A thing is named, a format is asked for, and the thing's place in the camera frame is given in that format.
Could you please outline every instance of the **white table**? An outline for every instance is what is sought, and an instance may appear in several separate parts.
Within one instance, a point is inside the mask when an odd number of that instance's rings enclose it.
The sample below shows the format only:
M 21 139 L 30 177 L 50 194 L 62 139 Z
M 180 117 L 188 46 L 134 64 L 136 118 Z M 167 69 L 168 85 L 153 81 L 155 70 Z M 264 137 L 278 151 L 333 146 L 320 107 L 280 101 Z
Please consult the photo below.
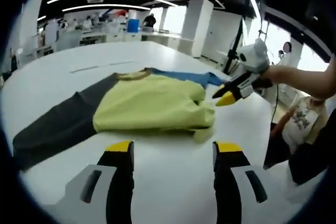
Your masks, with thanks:
M 122 61 L 133 62 L 70 73 L 74 68 Z M 2 120 L 9 145 L 20 130 L 75 91 L 113 72 L 144 67 L 212 71 L 227 78 L 190 56 L 153 42 L 105 43 L 47 55 L 15 71 L 2 90 Z M 213 103 L 211 95 L 216 89 L 207 89 L 207 98 Z M 137 138 L 133 223 L 216 223 L 212 142 L 237 143 L 252 164 L 262 165 L 270 120 L 270 105 L 252 94 L 234 105 L 216 108 L 214 135 L 204 144 L 196 144 L 186 135 L 168 133 L 100 133 L 32 167 L 23 180 L 39 203 L 54 204 L 64 195 L 66 183 L 88 164 L 96 164 L 107 146 Z

